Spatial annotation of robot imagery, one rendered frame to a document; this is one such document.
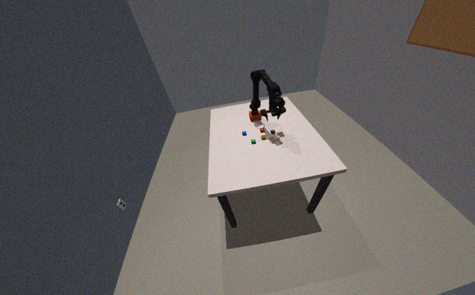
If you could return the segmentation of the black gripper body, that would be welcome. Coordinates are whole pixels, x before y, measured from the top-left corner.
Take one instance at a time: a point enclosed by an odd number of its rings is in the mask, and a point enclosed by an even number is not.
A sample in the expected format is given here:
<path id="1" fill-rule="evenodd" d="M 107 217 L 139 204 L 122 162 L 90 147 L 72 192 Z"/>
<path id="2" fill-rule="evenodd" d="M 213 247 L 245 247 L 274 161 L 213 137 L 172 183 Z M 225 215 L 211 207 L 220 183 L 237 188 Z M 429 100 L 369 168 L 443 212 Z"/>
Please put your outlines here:
<path id="1" fill-rule="evenodd" d="M 270 108 L 270 106 L 275 107 L 275 104 L 270 104 L 270 103 L 269 103 L 269 108 Z M 285 108 L 285 107 L 282 107 L 282 108 L 281 108 L 281 112 L 282 112 L 282 113 L 285 113 L 285 112 L 286 112 L 286 108 Z M 267 115 L 267 114 L 270 113 L 270 112 L 269 112 L 269 110 L 266 111 L 265 109 L 263 109 L 263 110 L 260 111 L 260 113 L 261 113 L 262 116 L 265 116 L 265 115 Z"/>

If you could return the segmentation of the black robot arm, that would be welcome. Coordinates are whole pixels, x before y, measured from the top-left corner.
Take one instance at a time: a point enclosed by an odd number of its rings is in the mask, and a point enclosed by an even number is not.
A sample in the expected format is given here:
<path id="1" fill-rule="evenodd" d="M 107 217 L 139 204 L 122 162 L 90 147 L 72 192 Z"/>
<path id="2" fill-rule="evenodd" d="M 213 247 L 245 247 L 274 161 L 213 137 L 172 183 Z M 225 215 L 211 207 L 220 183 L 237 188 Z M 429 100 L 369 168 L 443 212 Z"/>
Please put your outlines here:
<path id="1" fill-rule="evenodd" d="M 252 71 L 250 74 L 251 80 L 253 81 L 254 91 L 253 99 L 251 101 L 250 108 L 252 109 L 252 115 L 258 115 L 258 108 L 261 106 L 261 101 L 259 100 L 259 81 L 262 79 L 267 86 L 267 91 L 269 95 L 269 103 L 275 104 L 275 107 L 270 106 L 269 112 L 272 117 L 278 116 L 281 113 L 281 108 L 284 107 L 285 101 L 283 100 L 281 90 L 279 85 L 273 82 L 265 70 Z M 278 93 L 278 94 L 275 94 Z M 279 108 L 277 108 L 277 106 Z"/>

